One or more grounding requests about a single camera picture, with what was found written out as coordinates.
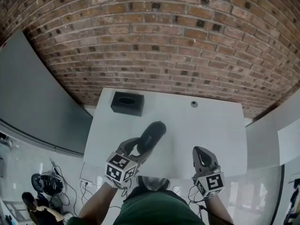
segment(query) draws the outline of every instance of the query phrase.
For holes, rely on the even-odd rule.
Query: white table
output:
[[[143,94],[142,117],[114,113],[115,91]],[[198,103],[197,108],[191,102]],[[122,141],[140,137],[154,121],[167,132],[141,166],[140,175],[189,179],[194,173],[192,150],[201,146],[215,153],[225,176],[247,170],[247,141],[241,104],[200,97],[104,88],[90,128],[84,162],[104,167]]]

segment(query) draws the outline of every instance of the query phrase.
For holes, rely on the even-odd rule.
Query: brick wall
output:
[[[0,0],[0,42],[22,29],[81,103],[103,87],[243,104],[254,117],[300,80],[300,0]]]

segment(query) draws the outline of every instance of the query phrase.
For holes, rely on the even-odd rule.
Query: small round hole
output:
[[[198,106],[198,103],[197,103],[196,101],[192,101],[192,102],[191,102],[191,106],[192,106],[193,108],[196,108],[196,107]]]

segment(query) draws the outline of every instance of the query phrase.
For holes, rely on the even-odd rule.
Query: fiducial marker cube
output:
[[[116,152],[113,152],[105,163],[105,174],[121,184],[136,173],[138,164]]]
[[[199,177],[195,185],[198,187],[203,198],[220,193],[225,187],[224,173],[218,172],[208,176]]]

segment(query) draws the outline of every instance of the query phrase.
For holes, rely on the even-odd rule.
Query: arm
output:
[[[46,209],[48,212],[50,212],[53,216],[55,216],[55,219],[57,222],[60,222],[62,220],[64,220],[64,216],[61,215],[59,212],[53,210],[52,208],[48,208],[46,206],[40,206],[40,207],[37,207],[37,210],[39,211],[43,211],[44,209]]]
[[[212,196],[210,199],[205,200],[205,205],[208,211],[212,214],[226,220],[227,222],[233,224],[233,220],[229,213],[227,212],[225,206],[222,204],[218,195]],[[208,221],[210,225],[228,225],[224,221],[218,219],[217,217],[208,213]]]
[[[78,217],[82,218],[89,224],[101,225],[117,191],[117,188],[113,188],[105,182],[101,188],[86,202],[79,212]]]

